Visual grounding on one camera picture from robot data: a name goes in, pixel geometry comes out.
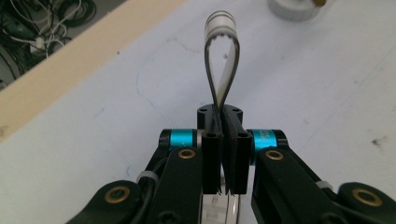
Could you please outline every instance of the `wire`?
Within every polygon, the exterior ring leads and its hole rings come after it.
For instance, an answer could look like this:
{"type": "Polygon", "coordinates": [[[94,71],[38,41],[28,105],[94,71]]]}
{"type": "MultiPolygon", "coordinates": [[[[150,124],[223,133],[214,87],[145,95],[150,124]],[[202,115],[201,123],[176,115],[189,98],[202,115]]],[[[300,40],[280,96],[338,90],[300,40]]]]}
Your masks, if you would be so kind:
{"type": "Polygon", "coordinates": [[[52,11],[52,4],[51,3],[49,3],[49,8],[51,9],[51,13],[50,13],[50,17],[47,19],[47,25],[48,25],[49,29],[51,30],[51,32],[53,33],[52,26],[53,26],[53,22],[55,20],[55,16],[54,16],[54,13],[52,11]]]}
{"type": "Polygon", "coordinates": [[[40,24],[40,23],[43,23],[44,21],[46,21],[46,20],[48,19],[48,17],[50,16],[50,12],[49,12],[49,11],[46,9],[46,7],[44,7],[44,5],[41,4],[41,2],[38,1],[38,0],[36,0],[37,3],[40,4],[40,6],[42,6],[42,7],[44,8],[44,10],[46,10],[46,12],[48,13],[47,16],[46,16],[45,18],[43,18],[43,19],[41,19],[41,20],[39,20],[39,21],[33,21],[33,20],[30,20],[29,18],[26,18],[26,17],[23,16],[23,15],[18,11],[18,9],[15,7],[14,0],[9,0],[9,1],[11,2],[11,5],[14,7],[14,9],[15,9],[15,11],[18,13],[18,15],[20,15],[20,16],[21,16],[22,18],[24,18],[26,21],[29,21],[29,22],[32,22],[32,23],[40,24]]]}
{"type": "Polygon", "coordinates": [[[3,31],[3,18],[4,18],[4,5],[5,4],[6,4],[6,1],[3,1],[2,5],[0,7],[1,8],[0,9],[1,10],[1,12],[0,12],[1,13],[1,15],[0,15],[0,30],[1,31],[3,31]]]}
{"type": "MultiPolygon", "coordinates": [[[[165,166],[167,161],[168,158],[164,158],[158,161],[152,168],[152,172],[156,173],[158,176],[161,176],[161,173],[163,172],[163,167],[165,166]]],[[[153,179],[146,176],[142,176],[140,178],[138,185],[145,192],[143,195],[144,201],[140,209],[132,218],[130,224],[140,224],[144,222],[147,212],[149,211],[148,208],[151,204],[152,198],[154,197],[155,189],[158,187],[155,185],[155,181],[153,179]]]]}
{"type": "Polygon", "coordinates": [[[43,26],[43,28],[41,28],[41,30],[40,30],[40,32],[38,32],[38,34],[39,34],[39,35],[42,35],[43,33],[46,33],[46,32],[48,32],[48,31],[51,31],[51,35],[56,35],[56,34],[59,32],[59,27],[64,28],[64,31],[63,31],[63,33],[62,33],[62,36],[63,36],[63,37],[65,37],[66,34],[67,34],[67,27],[66,27],[65,25],[63,25],[63,24],[59,24],[59,26],[58,26],[56,29],[52,29],[52,28],[49,28],[49,29],[48,29],[48,27],[49,27],[48,24],[45,25],[45,26],[43,26]]]}
{"type": "Polygon", "coordinates": [[[75,13],[73,13],[73,17],[71,17],[72,13],[65,17],[64,13],[66,10],[77,2],[78,0],[64,0],[59,5],[57,12],[58,18],[64,21],[64,24],[68,27],[80,26],[81,24],[90,21],[96,14],[96,4],[92,0],[79,0],[79,2],[81,2],[80,8],[75,13]]]}
{"type": "Polygon", "coordinates": [[[51,42],[49,42],[49,46],[46,52],[47,58],[55,51],[56,43],[59,43],[62,45],[62,47],[64,47],[64,42],[62,42],[61,40],[59,39],[52,40],[51,42]]]}
{"type": "Polygon", "coordinates": [[[19,39],[19,38],[15,37],[15,36],[10,35],[9,33],[7,33],[6,30],[3,30],[3,32],[4,32],[4,34],[8,35],[9,38],[11,38],[11,39],[13,39],[15,41],[18,41],[18,42],[21,42],[21,43],[27,43],[27,44],[31,44],[31,45],[35,44],[34,40],[19,39]]]}
{"type": "Polygon", "coordinates": [[[0,45],[3,46],[9,57],[12,58],[18,67],[19,76],[45,59],[45,54],[31,54],[31,46],[35,47],[32,43],[16,41],[4,32],[0,33],[0,45]]]}
{"type": "MultiPolygon", "coordinates": [[[[29,8],[27,8],[27,6],[25,5],[24,1],[21,1],[21,6],[23,7],[23,9],[26,11],[27,16],[29,17],[29,19],[32,21],[33,17],[32,14],[29,11],[29,8]]],[[[37,24],[35,24],[34,22],[32,22],[33,26],[35,27],[35,30],[38,32],[40,29],[38,29],[37,24]]]]}
{"type": "Polygon", "coordinates": [[[12,70],[11,64],[9,64],[9,61],[7,61],[7,59],[4,57],[4,55],[2,53],[0,53],[0,56],[3,58],[4,62],[7,64],[9,71],[11,72],[12,77],[14,78],[14,80],[17,79],[17,76],[15,76],[14,71],[12,70]]]}
{"type": "Polygon", "coordinates": [[[77,6],[72,12],[70,12],[66,17],[64,17],[64,18],[62,18],[62,19],[61,19],[61,16],[59,15],[59,12],[58,12],[58,17],[59,17],[61,20],[56,24],[54,30],[56,30],[60,24],[64,23],[64,21],[66,21],[66,20],[69,19],[71,16],[73,16],[73,15],[78,11],[78,9],[81,7],[81,3],[82,3],[82,0],[78,0],[78,6],[77,6]]]}

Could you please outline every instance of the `tape roll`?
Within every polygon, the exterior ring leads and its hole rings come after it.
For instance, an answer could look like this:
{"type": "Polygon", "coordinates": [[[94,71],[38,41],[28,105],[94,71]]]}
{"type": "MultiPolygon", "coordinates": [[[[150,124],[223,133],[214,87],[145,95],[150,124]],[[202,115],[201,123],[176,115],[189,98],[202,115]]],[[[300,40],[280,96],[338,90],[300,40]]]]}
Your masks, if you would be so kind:
{"type": "Polygon", "coordinates": [[[268,0],[268,6],[287,21],[307,21],[316,17],[325,0],[268,0]]]}

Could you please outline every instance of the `black plastic part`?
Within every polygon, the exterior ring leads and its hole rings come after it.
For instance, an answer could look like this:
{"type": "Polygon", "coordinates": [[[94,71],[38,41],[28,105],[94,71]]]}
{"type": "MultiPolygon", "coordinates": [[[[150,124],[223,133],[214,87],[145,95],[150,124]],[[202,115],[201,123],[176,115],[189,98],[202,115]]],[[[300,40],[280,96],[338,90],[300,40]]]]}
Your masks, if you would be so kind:
{"type": "MultiPolygon", "coordinates": [[[[115,191],[122,196],[122,191],[115,191]]],[[[96,224],[123,224],[129,223],[141,201],[141,190],[139,186],[130,181],[120,180],[103,186],[99,189],[87,206],[68,224],[96,223],[96,224]],[[106,194],[115,187],[126,187],[129,189],[128,197],[119,203],[108,203],[106,194]]]]}
{"type": "Polygon", "coordinates": [[[152,171],[154,166],[161,160],[166,159],[169,156],[169,148],[167,147],[157,147],[154,154],[152,154],[151,159],[146,167],[147,171],[152,171]]]}
{"type": "MultiPolygon", "coordinates": [[[[384,223],[396,223],[396,202],[378,189],[362,183],[345,183],[338,190],[338,197],[340,204],[367,217],[384,223]]],[[[346,216],[356,223],[364,221],[353,214],[346,216]]]]}
{"type": "Polygon", "coordinates": [[[192,129],[192,146],[193,147],[197,147],[197,130],[196,129],[192,129]]]}
{"type": "Polygon", "coordinates": [[[273,132],[276,136],[277,146],[283,148],[289,148],[289,142],[286,135],[281,130],[277,130],[277,129],[273,129],[273,132]]]}
{"type": "Polygon", "coordinates": [[[180,147],[171,152],[151,203],[147,223],[200,223],[202,162],[202,153],[193,147],[180,147]],[[194,156],[180,158],[179,152],[184,149],[193,150],[194,156]]]}
{"type": "Polygon", "coordinates": [[[226,192],[246,194],[248,190],[248,168],[252,148],[252,135],[242,127],[243,111],[232,105],[225,105],[221,113],[224,146],[222,165],[226,192]]]}
{"type": "Polygon", "coordinates": [[[268,147],[258,154],[252,195],[252,208],[258,222],[347,223],[342,212],[290,155],[290,151],[268,147]],[[270,150],[276,151],[275,156],[281,153],[283,158],[270,159],[266,155],[270,150]]]}
{"type": "Polygon", "coordinates": [[[158,147],[169,148],[171,145],[172,129],[163,129],[158,140],[158,147]]]}
{"type": "Polygon", "coordinates": [[[197,128],[202,132],[204,194],[216,194],[220,188],[220,165],[223,134],[219,111],[214,105],[204,105],[197,111],[197,128]]]}
{"type": "MultiPolygon", "coordinates": [[[[283,131],[273,129],[273,132],[276,136],[277,146],[286,149],[314,182],[321,181],[317,174],[315,174],[315,172],[313,172],[311,168],[309,168],[309,166],[293,150],[290,149],[288,138],[283,133],[283,131]]],[[[336,200],[336,194],[331,189],[323,189],[323,192],[325,192],[327,196],[332,199],[332,201],[336,200]]]]}

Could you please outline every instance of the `cable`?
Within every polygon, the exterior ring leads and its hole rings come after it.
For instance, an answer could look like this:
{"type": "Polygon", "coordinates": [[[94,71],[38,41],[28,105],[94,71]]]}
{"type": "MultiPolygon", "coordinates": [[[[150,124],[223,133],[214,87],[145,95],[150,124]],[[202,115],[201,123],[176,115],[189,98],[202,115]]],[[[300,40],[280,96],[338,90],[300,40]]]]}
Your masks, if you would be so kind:
{"type": "Polygon", "coordinates": [[[44,5],[41,4],[40,1],[36,0],[37,3],[40,4],[40,6],[42,6],[42,7],[44,8],[44,10],[47,11],[47,16],[46,16],[45,18],[39,20],[39,21],[29,20],[29,18],[26,18],[25,16],[23,16],[23,15],[18,11],[18,9],[15,7],[14,0],[9,0],[9,1],[10,1],[11,5],[14,7],[15,11],[18,13],[18,15],[20,15],[20,16],[21,16],[22,18],[24,18],[26,21],[29,21],[29,22],[32,22],[32,23],[40,24],[40,23],[43,23],[44,21],[46,21],[46,20],[48,19],[48,17],[50,16],[50,12],[46,9],[46,7],[44,7],[44,5]]]}
{"type": "Polygon", "coordinates": [[[162,160],[158,161],[157,164],[152,168],[152,172],[157,173],[157,175],[161,175],[161,169],[165,166],[168,158],[163,158],[162,160]]]}
{"type": "Polygon", "coordinates": [[[58,18],[67,27],[76,27],[86,23],[90,21],[95,14],[96,4],[92,0],[65,0],[60,4],[57,12],[58,18]],[[66,10],[76,3],[78,3],[79,9],[65,16],[64,13],[66,10]]]}
{"type": "Polygon", "coordinates": [[[19,38],[15,37],[15,36],[10,35],[9,33],[7,33],[6,30],[3,30],[3,33],[8,35],[9,38],[11,38],[11,39],[13,39],[15,41],[18,41],[18,42],[21,42],[21,43],[27,43],[27,44],[31,44],[31,45],[35,44],[34,40],[19,39],[19,38]]]}
{"type": "Polygon", "coordinates": [[[54,13],[52,11],[52,4],[51,3],[49,3],[49,8],[50,8],[51,12],[50,12],[50,17],[47,19],[47,25],[48,25],[49,29],[51,30],[51,33],[53,34],[54,32],[52,30],[52,26],[53,26],[53,22],[55,20],[55,16],[54,16],[54,13]]]}
{"type": "Polygon", "coordinates": [[[147,183],[146,193],[144,195],[143,204],[140,207],[140,209],[137,211],[137,213],[134,215],[134,218],[130,222],[131,224],[143,223],[143,221],[147,215],[151,200],[154,197],[154,190],[155,190],[154,180],[148,178],[147,181],[148,181],[148,183],[147,183]]]}
{"type": "Polygon", "coordinates": [[[67,6],[64,10],[60,10],[58,9],[58,18],[60,19],[60,21],[57,23],[57,25],[55,26],[55,30],[58,28],[58,26],[62,23],[64,23],[64,21],[66,21],[67,19],[69,19],[71,16],[73,16],[78,9],[81,7],[81,3],[82,0],[65,0],[61,3],[61,5],[59,6],[59,8],[61,8],[62,6],[67,6]],[[66,17],[64,16],[64,13],[66,12],[66,10],[75,3],[75,1],[78,1],[78,6],[72,11],[70,12],[66,17]]]}
{"type": "Polygon", "coordinates": [[[0,17],[0,31],[3,31],[3,20],[4,20],[4,5],[6,4],[6,1],[2,2],[2,6],[0,7],[1,9],[1,17],[0,17]]]}
{"type": "Polygon", "coordinates": [[[36,0],[19,0],[23,1],[25,4],[29,5],[29,7],[34,10],[34,11],[39,11],[42,9],[42,6],[40,6],[36,0]]]}
{"type": "Polygon", "coordinates": [[[4,55],[2,53],[0,53],[0,56],[3,58],[4,62],[7,64],[9,71],[11,72],[12,77],[14,78],[14,80],[17,79],[17,76],[15,76],[14,71],[12,70],[11,64],[9,64],[9,61],[6,60],[6,58],[4,57],[4,55]]]}
{"type": "Polygon", "coordinates": [[[67,27],[65,26],[65,25],[63,25],[63,24],[61,24],[61,26],[62,26],[62,28],[64,28],[64,32],[62,33],[62,37],[66,37],[66,34],[67,34],[67,27]]]}
{"type": "MultiPolygon", "coordinates": [[[[32,14],[29,11],[29,8],[27,8],[27,6],[25,5],[24,1],[21,1],[21,6],[23,7],[23,9],[26,11],[27,16],[29,17],[29,19],[32,21],[33,17],[32,14]]],[[[38,29],[37,24],[35,24],[34,22],[32,22],[33,26],[35,27],[35,30],[38,32],[40,29],[38,29]]]]}
{"type": "Polygon", "coordinates": [[[30,47],[31,43],[19,42],[11,38],[10,35],[0,33],[0,45],[6,50],[7,54],[14,61],[16,66],[18,67],[19,76],[23,75],[30,68],[40,63],[43,59],[45,59],[45,52],[41,55],[33,55],[31,54],[30,47]]]}
{"type": "Polygon", "coordinates": [[[57,43],[61,44],[62,47],[64,47],[64,42],[62,42],[59,39],[54,39],[54,40],[50,41],[47,52],[46,52],[47,58],[55,51],[55,47],[56,47],[57,43]]]}

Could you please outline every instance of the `cylindrical object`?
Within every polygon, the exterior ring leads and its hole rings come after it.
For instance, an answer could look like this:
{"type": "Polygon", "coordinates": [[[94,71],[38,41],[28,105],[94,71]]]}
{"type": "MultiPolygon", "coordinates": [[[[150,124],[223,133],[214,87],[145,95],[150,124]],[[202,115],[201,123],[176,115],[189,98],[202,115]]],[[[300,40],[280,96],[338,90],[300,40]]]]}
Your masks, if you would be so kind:
{"type": "Polygon", "coordinates": [[[324,0],[268,0],[269,8],[287,21],[307,21],[318,15],[324,0]]]}
{"type": "Polygon", "coordinates": [[[251,129],[247,130],[253,135],[253,146],[250,165],[256,164],[256,155],[264,148],[277,147],[276,135],[273,130],[251,129]]]}
{"type": "Polygon", "coordinates": [[[221,109],[224,106],[228,91],[233,83],[239,61],[239,42],[235,31],[235,20],[226,11],[217,11],[209,16],[205,25],[205,68],[206,74],[212,91],[213,103],[221,109]],[[233,41],[228,53],[227,62],[224,65],[219,85],[214,84],[213,64],[210,62],[210,45],[217,36],[227,35],[233,41]]]}
{"type": "Polygon", "coordinates": [[[196,147],[196,138],[194,129],[172,129],[170,147],[196,147]]]}

